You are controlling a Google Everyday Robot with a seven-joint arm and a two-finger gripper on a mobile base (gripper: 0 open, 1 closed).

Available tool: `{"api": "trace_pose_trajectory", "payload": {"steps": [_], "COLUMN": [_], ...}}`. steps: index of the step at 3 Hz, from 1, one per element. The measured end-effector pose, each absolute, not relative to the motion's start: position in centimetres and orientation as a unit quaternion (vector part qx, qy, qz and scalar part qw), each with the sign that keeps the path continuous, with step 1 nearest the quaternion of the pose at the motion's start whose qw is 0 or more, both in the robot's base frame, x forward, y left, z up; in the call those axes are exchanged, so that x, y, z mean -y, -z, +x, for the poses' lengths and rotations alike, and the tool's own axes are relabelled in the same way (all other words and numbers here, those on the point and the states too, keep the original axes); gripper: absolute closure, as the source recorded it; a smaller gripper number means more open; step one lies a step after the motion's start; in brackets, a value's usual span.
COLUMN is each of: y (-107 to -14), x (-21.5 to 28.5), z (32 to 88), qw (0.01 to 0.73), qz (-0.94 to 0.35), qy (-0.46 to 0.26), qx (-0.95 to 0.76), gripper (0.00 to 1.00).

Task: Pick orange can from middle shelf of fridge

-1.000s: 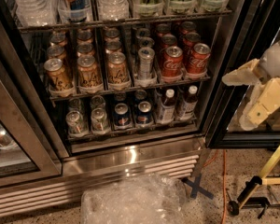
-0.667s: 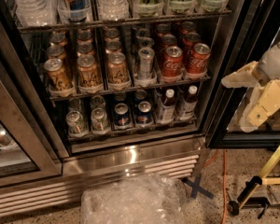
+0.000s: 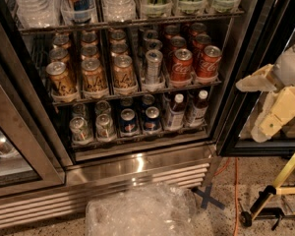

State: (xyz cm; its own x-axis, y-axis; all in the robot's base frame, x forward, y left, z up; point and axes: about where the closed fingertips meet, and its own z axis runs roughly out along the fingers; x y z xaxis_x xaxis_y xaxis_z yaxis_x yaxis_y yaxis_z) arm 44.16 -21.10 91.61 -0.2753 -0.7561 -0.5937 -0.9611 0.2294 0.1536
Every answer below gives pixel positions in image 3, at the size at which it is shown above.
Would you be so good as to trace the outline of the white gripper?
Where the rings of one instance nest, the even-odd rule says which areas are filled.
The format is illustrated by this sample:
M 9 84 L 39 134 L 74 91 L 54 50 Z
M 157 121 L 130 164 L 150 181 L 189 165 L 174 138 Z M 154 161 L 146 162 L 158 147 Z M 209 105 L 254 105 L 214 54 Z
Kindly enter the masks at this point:
M 295 87 L 285 87 L 275 93 L 272 69 L 273 65 L 267 64 L 236 83 L 236 88 L 242 92 L 270 91 L 251 131 L 257 143 L 271 139 L 295 117 Z M 277 58 L 274 74 L 285 86 L 295 86 L 295 44 Z

